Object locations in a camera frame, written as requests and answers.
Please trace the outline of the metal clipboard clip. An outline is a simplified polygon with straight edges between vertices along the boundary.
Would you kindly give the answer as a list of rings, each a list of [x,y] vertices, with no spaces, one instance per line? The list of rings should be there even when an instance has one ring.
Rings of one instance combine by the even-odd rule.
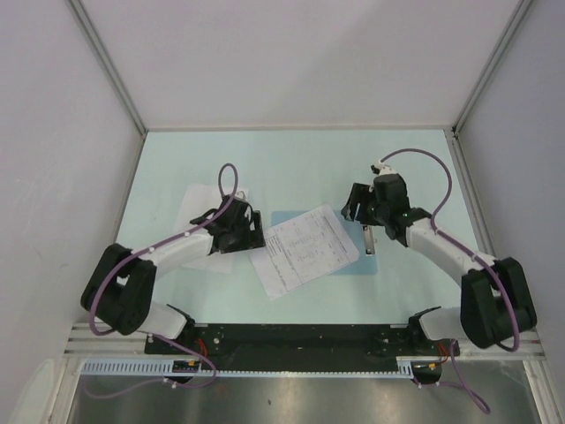
[[[364,240],[364,247],[365,247],[365,255],[366,256],[373,256],[375,255],[375,238],[373,235],[373,227],[370,225],[363,225],[363,240]]]

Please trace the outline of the printed paper sheet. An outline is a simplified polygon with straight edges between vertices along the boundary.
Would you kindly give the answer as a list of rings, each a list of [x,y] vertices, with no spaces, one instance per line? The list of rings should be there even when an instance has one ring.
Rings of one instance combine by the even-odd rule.
[[[360,258],[354,241],[324,204],[310,211],[275,211],[266,246],[250,255],[269,299],[343,269]]]

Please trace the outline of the light blue clipboard folder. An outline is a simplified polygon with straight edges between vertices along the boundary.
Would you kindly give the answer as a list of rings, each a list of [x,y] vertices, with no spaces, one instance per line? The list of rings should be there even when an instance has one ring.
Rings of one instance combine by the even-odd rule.
[[[305,210],[278,210],[271,213],[271,225],[286,222],[305,213]],[[365,254],[365,242],[362,227],[357,222],[349,222],[343,219],[339,210],[334,214],[349,235],[355,247],[359,251],[359,259],[349,265],[332,272],[334,276],[374,276],[378,272],[376,255]]]

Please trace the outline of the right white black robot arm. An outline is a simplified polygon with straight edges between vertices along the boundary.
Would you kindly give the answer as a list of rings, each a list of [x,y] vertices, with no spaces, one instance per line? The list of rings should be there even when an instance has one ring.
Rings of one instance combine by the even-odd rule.
[[[520,262],[475,252],[440,229],[430,212],[412,207],[399,174],[353,184],[341,214],[347,221],[383,228],[391,240],[422,254],[459,285],[459,307],[416,314],[419,325],[407,332],[415,353],[428,354],[443,338],[466,337],[480,349],[501,346],[508,338],[518,342],[522,332],[537,326]]]

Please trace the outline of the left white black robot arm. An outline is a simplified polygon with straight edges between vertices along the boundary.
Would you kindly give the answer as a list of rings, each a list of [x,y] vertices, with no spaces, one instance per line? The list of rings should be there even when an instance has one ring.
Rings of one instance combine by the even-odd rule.
[[[224,195],[218,208],[193,218],[187,230],[152,246],[137,252],[118,243],[108,246],[80,304],[98,336],[143,332],[164,337],[174,352],[187,352],[195,342],[191,318],[153,300],[157,280],[190,261],[265,245],[261,213],[237,196]]]

